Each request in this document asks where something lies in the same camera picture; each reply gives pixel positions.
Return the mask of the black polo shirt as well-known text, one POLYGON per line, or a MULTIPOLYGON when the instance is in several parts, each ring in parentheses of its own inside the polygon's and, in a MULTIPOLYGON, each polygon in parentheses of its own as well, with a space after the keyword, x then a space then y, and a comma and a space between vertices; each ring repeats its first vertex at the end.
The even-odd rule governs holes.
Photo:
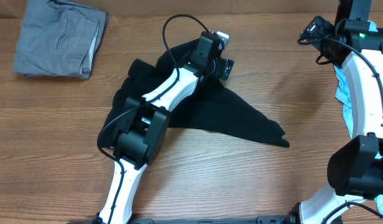
MULTIPOLYGON (((164 82, 179 62, 192 51, 196 40, 178 45, 159 57, 155 65, 136 59, 120 89, 113 98, 113 107, 106 118, 112 121, 122 113, 127 97, 138 98, 164 82)), ((254 142, 289 147, 280 125, 254 109, 218 80, 209 79, 192 96, 182 100, 171 112, 170 128, 201 129, 247 139, 254 142)))

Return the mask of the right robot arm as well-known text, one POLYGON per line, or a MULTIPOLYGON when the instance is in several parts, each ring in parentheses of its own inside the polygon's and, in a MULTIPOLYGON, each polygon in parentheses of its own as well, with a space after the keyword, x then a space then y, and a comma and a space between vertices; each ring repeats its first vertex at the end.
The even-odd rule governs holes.
POLYGON ((298 40, 320 51, 318 64, 344 73, 353 133, 329 159, 327 183, 296 204, 285 223, 340 223, 347 209, 383 195, 383 29, 370 29, 370 10, 370 0, 340 1, 334 22, 316 16, 298 40))

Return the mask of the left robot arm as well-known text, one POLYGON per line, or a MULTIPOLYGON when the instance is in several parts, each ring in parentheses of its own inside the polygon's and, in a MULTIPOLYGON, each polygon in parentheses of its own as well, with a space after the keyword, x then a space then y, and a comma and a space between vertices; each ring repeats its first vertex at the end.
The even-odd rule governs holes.
POLYGON ((141 98, 126 99, 121 114, 101 132, 114 150, 114 174, 109 194, 93 223, 127 223, 143 172, 164 142, 171 112, 208 78, 227 80, 234 64, 221 58, 229 35, 201 33, 197 45, 156 89, 141 98))

